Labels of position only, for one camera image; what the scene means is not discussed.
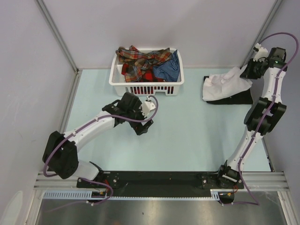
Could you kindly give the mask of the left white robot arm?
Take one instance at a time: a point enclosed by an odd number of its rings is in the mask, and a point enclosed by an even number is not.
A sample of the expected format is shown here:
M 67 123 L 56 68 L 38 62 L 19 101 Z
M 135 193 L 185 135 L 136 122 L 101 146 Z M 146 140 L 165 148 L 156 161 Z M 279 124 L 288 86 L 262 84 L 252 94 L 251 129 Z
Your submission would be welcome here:
M 158 100 L 150 95 L 142 102 L 126 92 L 121 99 L 107 104 L 91 120 L 71 131 L 50 134 L 42 157 L 43 175 L 68 179 L 75 176 L 97 188 L 103 184 L 103 170 L 93 162 L 79 160 L 79 151 L 103 132 L 128 122 L 137 135 L 148 132 L 158 112 Z

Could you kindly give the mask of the aluminium frame rail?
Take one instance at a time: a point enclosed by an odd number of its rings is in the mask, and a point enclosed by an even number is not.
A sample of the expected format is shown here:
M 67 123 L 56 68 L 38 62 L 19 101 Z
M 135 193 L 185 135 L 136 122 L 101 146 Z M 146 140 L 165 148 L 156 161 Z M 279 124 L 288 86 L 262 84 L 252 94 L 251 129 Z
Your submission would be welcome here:
M 288 191 L 283 172 L 245 172 L 242 177 L 251 191 Z

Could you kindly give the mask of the left aluminium corner post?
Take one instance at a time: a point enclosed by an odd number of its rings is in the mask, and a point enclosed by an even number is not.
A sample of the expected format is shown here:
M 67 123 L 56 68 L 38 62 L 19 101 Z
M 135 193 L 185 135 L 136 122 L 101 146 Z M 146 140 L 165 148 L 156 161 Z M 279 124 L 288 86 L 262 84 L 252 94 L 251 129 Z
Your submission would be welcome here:
M 75 61 L 65 43 L 49 9 L 47 8 L 45 2 L 43 0 L 35 0 L 35 3 L 37 5 L 38 9 L 40 10 L 42 16 L 44 17 L 45 22 L 47 23 L 51 33 L 53 34 L 57 44 L 61 48 L 64 56 L 66 57 L 69 65 L 71 66 L 72 70 L 75 72 L 75 74 L 78 74 L 79 69 L 77 68 Z

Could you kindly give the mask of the red black plaid shirt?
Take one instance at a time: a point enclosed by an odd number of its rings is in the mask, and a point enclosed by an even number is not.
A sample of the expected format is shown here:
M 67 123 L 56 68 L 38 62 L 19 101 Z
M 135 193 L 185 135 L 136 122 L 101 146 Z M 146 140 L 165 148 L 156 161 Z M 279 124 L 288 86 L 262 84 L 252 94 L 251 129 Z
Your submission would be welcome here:
M 147 70 L 145 74 L 141 76 L 141 78 L 137 81 L 133 81 L 133 83 L 138 83 L 137 86 L 129 87 L 129 91 L 136 95 L 142 95 L 142 94 L 154 94 L 154 90 L 157 90 L 158 88 L 156 86 L 145 86 L 142 85 L 142 83 L 163 83 L 165 82 L 164 79 L 155 77 L 154 73 L 150 70 Z

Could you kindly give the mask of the brown plaid shirt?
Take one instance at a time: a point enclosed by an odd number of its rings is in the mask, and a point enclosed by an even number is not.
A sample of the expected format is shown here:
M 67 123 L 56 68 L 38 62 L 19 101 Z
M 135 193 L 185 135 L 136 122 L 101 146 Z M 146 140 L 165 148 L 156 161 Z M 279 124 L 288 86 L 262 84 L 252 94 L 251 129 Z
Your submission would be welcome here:
M 119 47 L 116 50 L 116 55 L 119 62 L 123 64 L 121 74 L 127 83 L 139 80 L 147 70 L 153 71 L 153 67 L 159 66 L 172 58 L 169 48 L 143 53 L 133 45 L 129 49 Z

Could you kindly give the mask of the white long sleeve shirt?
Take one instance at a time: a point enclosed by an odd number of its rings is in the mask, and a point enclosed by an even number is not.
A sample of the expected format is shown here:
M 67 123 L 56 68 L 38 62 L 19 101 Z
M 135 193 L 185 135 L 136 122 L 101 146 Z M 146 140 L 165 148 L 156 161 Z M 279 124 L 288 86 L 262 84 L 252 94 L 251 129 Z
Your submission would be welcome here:
M 204 101 L 216 101 L 247 91 L 252 87 L 250 79 L 241 78 L 246 66 L 233 67 L 227 73 L 211 74 L 204 79 L 202 98 Z

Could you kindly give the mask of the folded black shirt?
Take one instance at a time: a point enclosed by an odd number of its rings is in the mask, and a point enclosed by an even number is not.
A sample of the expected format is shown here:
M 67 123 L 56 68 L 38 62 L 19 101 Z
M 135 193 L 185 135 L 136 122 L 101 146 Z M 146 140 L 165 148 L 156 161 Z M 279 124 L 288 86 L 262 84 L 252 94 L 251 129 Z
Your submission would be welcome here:
M 241 93 L 235 94 L 228 98 L 224 98 L 216 101 L 205 101 L 205 102 L 212 105 L 251 105 L 253 104 L 253 99 L 249 89 L 247 91 L 243 91 Z

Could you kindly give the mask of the aluminium corner post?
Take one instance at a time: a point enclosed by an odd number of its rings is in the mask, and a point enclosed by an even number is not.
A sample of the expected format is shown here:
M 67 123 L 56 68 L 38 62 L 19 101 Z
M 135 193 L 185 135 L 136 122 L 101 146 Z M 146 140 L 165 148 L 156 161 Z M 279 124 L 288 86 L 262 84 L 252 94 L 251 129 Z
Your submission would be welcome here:
M 251 58 L 254 45 L 257 43 L 260 43 L 262 41 L 262 38 L 264 37 L 268 27 L 270 26 L 271 22 L 273 21 L 274 17 L 276 16 L 277 12 L 279 11 L 283 2 L 284 2 L 283 0 L 275 0 L 274 1 L 274 4 L 272 5 L 269 13 L 267 14 L 266 19 L 264 20 L 261 28 L 259 29 L 259 32 L 257 33 L 254 41 L 252 42 L 245 58 L 243 59 L 243 62 L 241 63 L 240 68 L 242 68 L 248 62 L 248 60 Z
M 75 72 L 75 74 L 78 74 L 79 69 L 77 68 L 75 61 L 65 43 L 49 9 L 47 8 L 45 2 L 43 0 L 35 0 L 35 3 L 37 5 L 38 9 L 40 10 L 42 16 L 44 17 L 45 22 L 47 23 L 51 33 L 53 34 L 57 44 L 61 48 L 64 56 L 66 57 L 69 65 L 71 66 L 72 70 Z

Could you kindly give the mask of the right aluminium corner post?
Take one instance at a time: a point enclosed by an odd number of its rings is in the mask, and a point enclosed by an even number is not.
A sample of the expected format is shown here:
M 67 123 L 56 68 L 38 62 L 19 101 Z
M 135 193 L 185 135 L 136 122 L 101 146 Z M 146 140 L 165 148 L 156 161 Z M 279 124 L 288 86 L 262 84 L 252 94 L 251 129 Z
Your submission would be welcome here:
M 254 41 L 252 42 L 245 58 L 243 59 L 243 62 L 241 63 L 240 68 L 242 68 L 248 62 L 248 60 L 251 58 L 254 45 L 257 43 L 260 43 L 262 41 L 262 38 L 264 37 L 268 27 L 270 26 L 271 22 L 273 21 L 274 17 L 276 16 L 277 12 L 279 11 L 283 2 L 284 2 L 283 0 L 275 0 L 274 1 L 274 4 L 272 5 L 269 13 L 267 14 L 266 19 L 264 20 L 261 28 L 259 29 L 259 32 L 257 33 Z

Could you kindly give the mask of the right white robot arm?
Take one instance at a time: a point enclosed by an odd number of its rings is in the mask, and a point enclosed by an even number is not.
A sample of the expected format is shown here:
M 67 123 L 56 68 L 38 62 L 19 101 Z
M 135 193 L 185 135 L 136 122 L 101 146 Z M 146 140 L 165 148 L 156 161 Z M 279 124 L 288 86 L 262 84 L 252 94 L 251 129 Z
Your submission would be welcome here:
M 244 161 L 259 140 L 271 132 L 286 111 L 281 99 L 281 86 L 287 71 L 286 50 L 273 47 L 270 51 L 255 47 L 256 55 L 250 59 L 240 75 L 246 79 L 264 79 L 262 96 L 247 112 L 243 137 L 235 152 L 221 165 L 216 176 L 217 186 L 232 188 L 242 180 Z

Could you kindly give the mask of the blue checked shirt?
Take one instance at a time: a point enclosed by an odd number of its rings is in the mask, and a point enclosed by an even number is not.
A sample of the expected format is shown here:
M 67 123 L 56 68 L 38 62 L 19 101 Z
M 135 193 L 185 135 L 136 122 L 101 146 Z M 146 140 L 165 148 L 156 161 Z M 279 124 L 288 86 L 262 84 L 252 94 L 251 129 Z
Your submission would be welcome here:
M 153 67 L 153 73 L 156 78 L 163 79 L 165 82 L 177 82 L 180 73 L 178 50 L 172 53 L 169 61 Z

